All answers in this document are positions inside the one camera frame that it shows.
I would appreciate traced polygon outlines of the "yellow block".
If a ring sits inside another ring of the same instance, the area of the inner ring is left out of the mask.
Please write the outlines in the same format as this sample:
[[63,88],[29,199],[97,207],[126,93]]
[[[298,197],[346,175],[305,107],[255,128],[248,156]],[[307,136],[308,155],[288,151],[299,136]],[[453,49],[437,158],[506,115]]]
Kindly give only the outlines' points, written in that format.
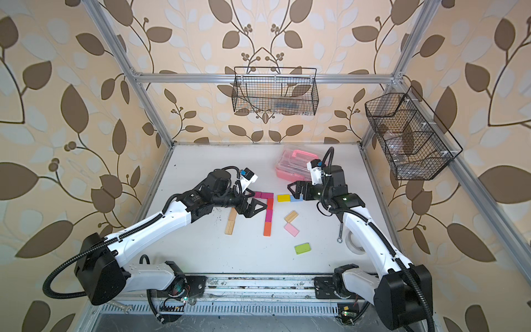
[[291,195],[290,194],[279,194],[277,196],[277,201],[279,203],[291,202]]

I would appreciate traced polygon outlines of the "natural wood block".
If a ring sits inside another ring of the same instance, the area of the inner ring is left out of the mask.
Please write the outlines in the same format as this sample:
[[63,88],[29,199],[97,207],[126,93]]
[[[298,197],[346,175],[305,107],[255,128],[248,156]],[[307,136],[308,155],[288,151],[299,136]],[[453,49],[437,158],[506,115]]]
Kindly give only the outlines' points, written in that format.
[[287,222],[287,223],[292,223],[297,217],[299,216],[299,214],[296,212],[296,211],[292,211],[290,212],[285,218],[284,220]]
[[225,227],[225,234],[232,235],[234,232],[234,228],[235,228],[235,220],[229,220]]
[[230,214],[229,214],[228,220],[229,220],[229,221],[236,221],[236,217],[237,217],[237,215],[238,215],[238,214],[237,214],[236,209],[235,209],[235,208],[232,208],[232,209],[230,210]]

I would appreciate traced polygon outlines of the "orange block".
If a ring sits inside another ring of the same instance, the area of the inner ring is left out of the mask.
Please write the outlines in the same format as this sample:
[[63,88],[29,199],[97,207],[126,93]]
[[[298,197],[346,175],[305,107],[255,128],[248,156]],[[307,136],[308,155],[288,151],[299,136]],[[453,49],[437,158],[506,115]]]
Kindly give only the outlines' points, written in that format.
[[264,233],[265,237],[270,237],[272,232],[272,222],[266,221],[264,223]]

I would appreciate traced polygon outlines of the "light pink block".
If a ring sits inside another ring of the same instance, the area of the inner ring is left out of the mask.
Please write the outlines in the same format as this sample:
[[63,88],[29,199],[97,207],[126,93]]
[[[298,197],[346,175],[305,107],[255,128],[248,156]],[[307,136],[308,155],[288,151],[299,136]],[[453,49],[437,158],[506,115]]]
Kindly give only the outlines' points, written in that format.
[[293,237],[296,237],[300,233],[300,231],[296,227],[289,223],[285,224],[284,229]]

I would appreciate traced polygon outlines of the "green block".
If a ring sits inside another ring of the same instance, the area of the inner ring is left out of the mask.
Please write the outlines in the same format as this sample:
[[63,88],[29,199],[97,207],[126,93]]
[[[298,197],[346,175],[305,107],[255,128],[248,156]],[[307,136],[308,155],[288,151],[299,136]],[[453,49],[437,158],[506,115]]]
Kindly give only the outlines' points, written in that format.
[[301,255],[311,251],[311,245],[309,243],[303,243],[294,247],[295,253]]

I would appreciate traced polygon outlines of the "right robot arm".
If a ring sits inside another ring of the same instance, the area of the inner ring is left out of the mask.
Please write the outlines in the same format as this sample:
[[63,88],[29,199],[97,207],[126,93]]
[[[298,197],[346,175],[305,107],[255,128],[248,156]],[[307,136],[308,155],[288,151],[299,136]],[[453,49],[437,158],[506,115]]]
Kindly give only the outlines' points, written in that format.
[[373,220],[365,202],[348,191],[338,165],[315,159],[308,163],[310,181],[288,185],[295,198],[316,201],[355,236],[376,270],[371,275],[355,264],[336,268],[336,291],[342,297],[355,293],[375,307],[389,330],[412,329],[425,321],[435,331],[432,277],[423,265],[414,265],[395,247]]

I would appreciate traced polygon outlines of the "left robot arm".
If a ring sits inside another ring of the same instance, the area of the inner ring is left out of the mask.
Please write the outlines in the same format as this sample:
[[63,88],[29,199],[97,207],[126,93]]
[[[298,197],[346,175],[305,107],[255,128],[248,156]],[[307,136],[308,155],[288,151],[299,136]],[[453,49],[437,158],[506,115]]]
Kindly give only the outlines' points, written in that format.
[[[230,174],[232,167],[210,172],[193,189],[173,194],[160,212],[145,218],[122,231],[101,237],[97,233],[82,243],[79,254],[59,265],[45,279],[42,290],[45,296],[56,300],[88,297],[91,304],[99,306],[114,300],[121,293],[145,291],[147,302],[157,321],[169,322],[155,307],[153,294],[164,291],[169,297],[187,302],[191,288],[184,272],[174,261],[153,265],[142,251],[169,235],[212,213],[215,207],[233,208],[246,218],[267,209],[267,205],[254,198],[250,185],[257,175],[246,168]],[[82,291],[59,293],[52,289],[54,279],[69,266],[74,266]]]

